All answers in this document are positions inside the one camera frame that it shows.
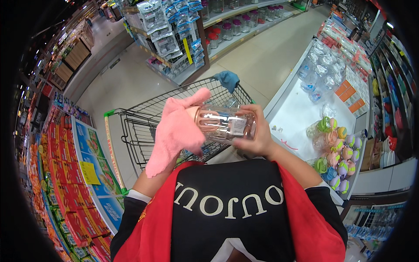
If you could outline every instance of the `red scarf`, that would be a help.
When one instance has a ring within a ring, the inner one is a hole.
[[[141,214],[133,232],[114,262],[169,262],[173,200],[179,171],[204,163],[181,164],[167,178]],[[297,262],[338,262],[345,259],[345,245],[309,200],[295,178],[278,164],[290,221]]]

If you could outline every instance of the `green bottle cap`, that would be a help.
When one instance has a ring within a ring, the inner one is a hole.
[[[324,174],[327,171],[327,159],[319,158],[314,162],[314,170],[319,174]]]
[[[331,131],[330,128],[330,118],[323,117],[323,119],[317,124],[317,128],[320,132],[328,133]]]

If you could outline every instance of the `blue cloth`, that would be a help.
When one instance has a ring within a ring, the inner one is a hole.
[[[236,88],[236,86],[240,82],[240,79],[238,79],[238,76],[231,71],[222,71],[218,74],[215,74],[214,78],[220,81],[221,85],[227,88],[227,90],[230,93],[233,93],[234,88]]]

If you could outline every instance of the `hand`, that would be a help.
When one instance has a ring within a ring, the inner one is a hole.
[[[263,109],[260,105],[244,105],[240,109],[253,111],[256,115],[256,134],[254,140],[248,140],[243,138],[236,138],[233,141],[233,145],[251,152],[257,156],[269,156],[277,145],[271,138],[271,130],[269,124],[263,115]]]

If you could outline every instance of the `green cart handle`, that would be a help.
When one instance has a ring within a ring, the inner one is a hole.
[[[121,172],[119,171],[118,163],[114,153],[114,145],[112,144],[111,129],[109,128],[109,116],[113,115],[114,112],[115,110],[111,110],[104,113],[103,115],[105,117],[106,139],[108,140],[108,147],[111,153],[111,160],[115,169],[116,179],[118,181],[119,187],[121,188],[122,195],[126,196],[128,195],[129,190],[127,190],[125,187],[124,180],[122,179]]]

